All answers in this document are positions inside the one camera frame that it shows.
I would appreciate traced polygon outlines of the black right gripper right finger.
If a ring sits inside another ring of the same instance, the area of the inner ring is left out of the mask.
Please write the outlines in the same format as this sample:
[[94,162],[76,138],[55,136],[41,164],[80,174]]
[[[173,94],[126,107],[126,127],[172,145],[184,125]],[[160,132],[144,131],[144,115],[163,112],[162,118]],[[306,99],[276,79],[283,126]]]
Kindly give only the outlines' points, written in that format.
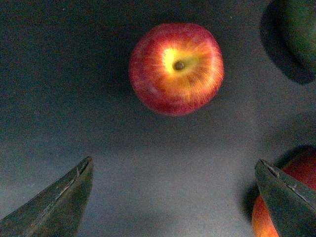
[[264,159],[255,165],[259,192],[280,237],[316,235],[316,191]]

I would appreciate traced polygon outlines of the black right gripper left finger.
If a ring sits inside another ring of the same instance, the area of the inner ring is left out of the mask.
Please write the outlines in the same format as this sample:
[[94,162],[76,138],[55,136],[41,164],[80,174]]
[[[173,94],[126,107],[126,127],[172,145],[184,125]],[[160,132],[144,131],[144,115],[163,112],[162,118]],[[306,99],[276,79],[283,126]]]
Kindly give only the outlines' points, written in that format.
[[2,237],[75,237],[93,183],[86,157],[60,179],[0,221]]

